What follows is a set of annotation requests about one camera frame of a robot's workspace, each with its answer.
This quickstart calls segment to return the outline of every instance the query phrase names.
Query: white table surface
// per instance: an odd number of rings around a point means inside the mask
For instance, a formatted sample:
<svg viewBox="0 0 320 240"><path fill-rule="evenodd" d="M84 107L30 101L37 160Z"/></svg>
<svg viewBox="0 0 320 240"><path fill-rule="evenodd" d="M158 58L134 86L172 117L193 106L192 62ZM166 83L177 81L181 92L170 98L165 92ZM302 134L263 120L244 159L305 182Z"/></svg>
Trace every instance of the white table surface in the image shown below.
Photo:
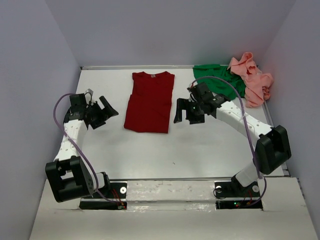
<svg viewBox="0 0 320 240"><path fill-rule="evenodd" d="M128 182L132 201L115 211L81 210L79 199L57 203L46 181L30 240L317 240L295 178L267 178L263 211L216 210L214 182L162 182L161 191L154 182ZM185 202L188 194L200 201ZM146 198L157 202L136 203Z"/></svg>
<svg viewBox="0 0 320 240"><path fill-rule="evenodd" d="M132 73L168 71L175 75L168 134L136 133L124 129ZM174 124L177 98L188 98L187 87L194 80L192 69L83 70L77 93L93 90L93 97L105 96L119 115L106 125L87 132L83 152L96 172L111 179L171 179L232 177L252 160L248 141L224 122L206 116L206 123ZM266 123L262 107L246 112ZM272 176L283 176L281 167Z"/></svg>

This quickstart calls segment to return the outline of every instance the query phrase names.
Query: pink cloth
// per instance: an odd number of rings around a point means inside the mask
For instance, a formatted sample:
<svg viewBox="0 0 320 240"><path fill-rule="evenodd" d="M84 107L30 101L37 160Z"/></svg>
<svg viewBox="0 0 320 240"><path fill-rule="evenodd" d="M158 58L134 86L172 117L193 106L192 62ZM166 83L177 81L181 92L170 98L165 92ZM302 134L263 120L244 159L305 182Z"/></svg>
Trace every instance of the pink cloth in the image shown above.
<svg viewBox="0 0 320 240"><path fill-rule="evenodd" d="M228 69L234 74L239 75L246 85L245 106L252 108L258 107L270 98L269 87L274 83L270 73L262 73L253 60L251 52L245 52L241 60L234 57L231 59Z"/></svg>

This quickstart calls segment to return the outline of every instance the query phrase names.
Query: cable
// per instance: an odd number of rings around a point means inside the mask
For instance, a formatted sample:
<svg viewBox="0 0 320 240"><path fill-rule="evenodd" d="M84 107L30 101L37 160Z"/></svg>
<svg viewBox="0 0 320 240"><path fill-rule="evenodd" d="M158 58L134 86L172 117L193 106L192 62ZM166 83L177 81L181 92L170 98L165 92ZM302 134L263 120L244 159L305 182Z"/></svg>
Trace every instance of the cable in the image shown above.
<svg viewBox="0 0 320 240"><path fill-rule="evenodd" d="M245 128L245 132L246 132L246 136L248 138L248 142L249 142L249 146L250 146L250 150L251 150L251 153L252 153L252 157L253 157L253 163L255 165L255 168L256 168L256 173L258 175L258 178L259 179L262 179L261 175L260 175L260 171L259 171L259 165L258 165L258 161L257 161L257 158L256 158L256 154L255 154L255 150L254 150L254 145L252 143L252 139L251 139L251 136L250 136L250 131L249 131L249 127L248 127L248 122L247 122L247 118L246 118L246 112L245 112L245 107L244 107L244 103L242 102L242 99L241 99L241 96L240 94L238 93L238 91L234 88L234 86L232 86L229 82L227 82L226 80L220 78L220 77L217 77L217 76L203 76L203 77L199 77L197 78L196 80L194 80L192 83L191 83L191 87L193 87L194 83L196 83L197 81L199 80L202 80L202 79L217 79L217 80L220 80L222 82L224 82L225 84L229 85L233 91L235 92L236 96L238 97L239 101L240 101L240 105L241 105L241 111L242 111L242 116L243 116L243 123L244 123L244 128Z"/></svg>
<svg viewBox="0 0 320 240"><path fill-rule="evenodd" d="M263 192L261 193L261 196L260 196L256 201L254 201L254 202L250 203L249 205L241 206L241 208L248 208L248 207L251 207L252 205L255 205L255 204L257 204L258 202L260 202L260 201L261 201L261 199L263 198L263 196L265 195L266 190L267 190L267 180L266 180L266 178L265 178L265 177L263 178L263 180L264 180L264 189L263 189Z"/></svg>
<svg viewBox="0 0 320 240"><path fill-rule="evenodd" d="M59 100L56 102L56 104L54 105L54 108L53 108L53 120L55 122L55 124L58 126L58 128L61 130L61 132L63 133L63 135L69 140L70 143L72 143L72 145L75 147L75 149L78 151L78 153L81 155L81 157L83 158L83 160L86 162L86 164L89 166L91 172L92 172L92 175L94 177L94 180L95 180L95 184L96 184L96 189L95 191L106 201L108 202L111 202L111 203L115 203L115 201L112 201L108 198L106 198L99 190L99 181L98 181L98 177L97 177L97 174L95 172L95 169L94 167L91 165L90 161L87 159L87 157L85 156L85 154L82 152L82 150L80 149L80 147L75 143L75 141L73 139L71 139L68 134L66 133L65 129L64 129L64 126L62 126L58 120L57 120L57 116L56 116L56 111L57 111L57 107L59 105L59 103L61 102L61 100L64 98L64 97L67 97L67 96L71 96L71 95L74 95L74 93L66 93L64 95L62 95Z"/></svg>
<svg viewBox="0 0 320 240"><path fill-rule="evenodd" d="M116 205L119 206L119 202L117 200L116 194L114 193L114 189L111 190L111 193L112 193L112 195L113 195L113 197L114 197L114 199L116 201Z"/></svg>
<svg viewBox="0 0 320 240"><path fill-rule="evenodd" d="M250 195L250 202L249 202L249 204L251 204L251 203L252 203L252 194L251 194L251 191L250 191L250 190L248 190L248 192L249 192L249 195Z"/></svg>
<svg viewBox="0 0 320 240"><path fill-rule="evenodd" d="M89 106L90 106L92 103L92 94L91 92L87 91L84 95L87 95L87 94L90 94L90 101L89 101Z"/></svg>
<svg viewBox="0 0 320 240"><path fill-rule="evenodd" d="M225 199L225 197L217 197L217 195L215 194L215 192L217 192L217 189L216 189L216 188L213 189L213 195L214 195L214 197L215 197L216 199L219 199L219 200Z"/></svg>
<svg viewBox="0 0 320 240"><path fill-rule="evenodd" d="M122 205L122 206L125 206L125 205L124 205L124 203L123 203L123 201L121 201L121 199L120 199L120 197L119 197L119 195L118 195L117 191L116 191L115 189L113 189L113 191L114 191L115 195L118 197L118 199L119 199L119 201L120 201L121 205Z"/></svg>

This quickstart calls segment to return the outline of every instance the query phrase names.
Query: white wall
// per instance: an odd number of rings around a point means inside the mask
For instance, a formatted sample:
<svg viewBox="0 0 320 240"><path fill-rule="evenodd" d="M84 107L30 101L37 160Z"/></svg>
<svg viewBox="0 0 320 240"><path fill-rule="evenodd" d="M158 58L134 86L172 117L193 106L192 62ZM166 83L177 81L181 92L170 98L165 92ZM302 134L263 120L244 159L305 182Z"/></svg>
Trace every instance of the white wall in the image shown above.
<svg viewBox="0 0 320 240"><path fill-rule="evenodd" d="M81 66L260 62L295 0L46 0Z"/></svg>
<svg viewBox="0 0 320 240"><path fill-rule="evenodd" d="M80 69L44 0L2 0L0 35L0 239L27 240Z"/></svg>
<svg viewBox="0 0 320 240"><path fill-rule="evenodd" d="M260 66L274 76L268 106L274 123L288 130L292 158L287 165L300 178L320 237L319 12L319 0L297 0Z"/></svg>

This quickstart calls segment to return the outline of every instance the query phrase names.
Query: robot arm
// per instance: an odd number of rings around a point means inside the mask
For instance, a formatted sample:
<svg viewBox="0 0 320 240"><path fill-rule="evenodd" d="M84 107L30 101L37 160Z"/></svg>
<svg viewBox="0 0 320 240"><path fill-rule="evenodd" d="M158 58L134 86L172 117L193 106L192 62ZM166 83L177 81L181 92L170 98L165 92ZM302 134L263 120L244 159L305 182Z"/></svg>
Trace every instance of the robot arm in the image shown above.
<svg viewBox="0 0 320 240"><path fill-rule="evenodd" d="M110 184L106 173L100 172L97 173L99 186L96 186L96 181L93 180L79 152L68 140L72 139L81 149L89 125L96 129L106 124L109 118L118 115L104 96L98 101L93 101L92 96L93 91L90 89L85 93L70 96L71 107L63 120L67 136L63 136L54 161L45 166L45 173L57 202L90 196L95 189Z"/></svg>
<svg viewBox="0 0 320 240"><path fill-rule="evenodd" d="M205 114L221 120L242 135L247 137L243 114L230 99L223 94L213 95L203 82L191 88L189 99L177 100L174 123L182 121L182 110L186 111L186 119L190 124L205 122ZM257 167L261 175L269 175L291 157L291 150L287 131L282 126L272 127L262 123L254 117L245 115L252 144L255 146L255 156L258 166L253 162L234 175L229 185L224 185L221 191L243 193L258 179Z"/></svg>

